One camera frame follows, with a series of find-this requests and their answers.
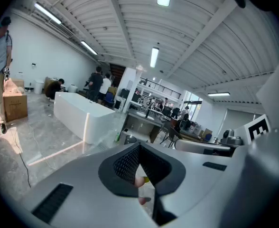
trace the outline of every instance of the cable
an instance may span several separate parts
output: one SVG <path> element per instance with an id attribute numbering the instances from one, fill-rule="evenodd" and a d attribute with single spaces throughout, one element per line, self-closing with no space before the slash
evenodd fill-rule
<path id="1" fill-rule="evenodd" d="M 29 170 L 28 170 L 28 168 L 27 168 L 27 166 L 26 166 L 24 160 L 22 159 L 22 156 L 21 156 L 21 149 L 20 149 L 20 147 L 18 146 L 18 144 L 16 143 L 15 135 L 16 135 L 16 132 L 17 132 L 17 128 L 16 128 L 16 131 L 15 131 L 15 133 L 14 133 L 14 136 L 13 136 L 13 134 L 12 134 L 12 129 L 11 129 L 11 127 L 10 127 L 10 132 L 11 132 L 12 138 L 13 138 L 13 140 L 14 140 L 14 142 L 15 142 L 17 148 L 19 149 L 19 155 L 20 155 L 21 161 L 23 162 L 25 168 L 27 169 L 28 184 L 29 184 L 29 187 L 31 188 L 31 184 L 30 184 L 30 180 L 29 180 Z"/>
<path id="2" fill-rule="evenodd" d="M 33 138 L 34 138 L 34 140 L 36 141 L 36 143 L 37 143 L 37 146 L 38 146 L 38 149 L 39 149 L 39 151 L 40 151 L 40 154 L 42 155 L 42 157 L 44 158 L 44 160 L 46 161 L 46 163 L 48 164 L 48 166 L 51 168 L 51 169 L 53 169 L 53 170 L 57 170 L 57 169 L 55 169 L 55 168 L 53 168 L 52 166 L 50 166 L 50 164 L 49 164 L 49 162 L 47 161 L 47 159 L 44 157 L 44 155 L 42 154 L 42 152 L 41 152 L 41 150 L 40 150 L 40 147 L 39 147 L 39 144 L 38 144 L 38 142 L 37 142 L 37 140 L 36 140 L 36 138 L 35 138 L 35 136 L 34 136 L 34 128 L 33 127 L 31 127 L 30 126 L 30 124 L 27 122 L 27 124 L 28 124 L 28 126 L 32 129 L 32 131 L 33 131 Z"/>

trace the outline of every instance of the white shirt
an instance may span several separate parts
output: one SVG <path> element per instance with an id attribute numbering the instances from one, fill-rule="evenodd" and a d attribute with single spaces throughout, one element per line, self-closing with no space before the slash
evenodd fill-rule
<path id="1" fill-rule="evenodd" d="M 189 114 L 189 110 L 188 109 L 184 109 L 181 112 L 181 116 L 180 116 L 179 120 L 182 120 L 186 114 Z"/>
<path id="2" fill-rule="evenodd" d="M 100 88 L 100 93 L 105 94 L 107 93 L 109 87 L 111 86 L 111 81 L 108 78 L 104 78 L 102 80 L 102 86 Z"/>

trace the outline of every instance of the support column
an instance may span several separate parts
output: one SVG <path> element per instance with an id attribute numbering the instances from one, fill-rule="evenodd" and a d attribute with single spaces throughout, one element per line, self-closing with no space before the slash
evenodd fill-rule
<path id="1" fill-rule="evenodd" d="M 123 113 L 126 113 L 129 109 L 129 106 L 130 106 L 130 101 L 132 100 L 132 97 L 134 95 L 134 92 L 135 92 L 135 89 L 136 87 L 138 86 L 138 83 L 139 83 L 139 79 L 140 79 L 140 76 L 141 76 L 141 71 L 137 71 L 136 72 L 136 75 L 135 75 L 135 79 L 133 81 L 133 84 L 131 86 L 131 89 L 130 89 L 130 92 L 129 92 L 129 95 L 128 95 L 128 98 L 126 100 L 126 104 L 124 106 L 124 109 L 123 109 Z"/>

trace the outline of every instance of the blue chair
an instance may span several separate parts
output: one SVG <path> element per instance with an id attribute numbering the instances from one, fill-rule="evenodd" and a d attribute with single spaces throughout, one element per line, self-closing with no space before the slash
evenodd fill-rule
<path id="1" fill-rule="evenodd" d="M 113 104 L 114 104 L 113 98 L 114 98 L 113 94 L 111 92 L 107 92 L 106 98 L 105 98 L 105 104 L 113 106 Z"/>
<path id="2" fill-rule="evenodd" d="M 209 142 L 209 140 L 211 139 L 211 137 L 212 137 L 212 134 L 211 134 L 211 133 L 206 134 L 205 138 L 202 138 L 202 139 L 203 139 L 203 142 Z"/>

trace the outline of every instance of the shelf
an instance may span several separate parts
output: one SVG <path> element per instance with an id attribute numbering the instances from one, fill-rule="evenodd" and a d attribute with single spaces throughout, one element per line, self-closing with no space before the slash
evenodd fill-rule
<path id="1" fill-rule="evenodd" d="M 131 130 L 131 129 L 128 129 L 127 132 L 122 131 L 122 133 L 125 134 L 125 135 L 132 135 L 132 136 L 134 136 L 137 140 L 142 140 L 142 141 L 145 141 L 145 142 L 146 142 L 146 141 L 150 142 L 150 136 L 149 136 L 149 134 L 138 133 L 138 132 L 136 132 L 136 131 L 134 131 L 134 130 Z"/>

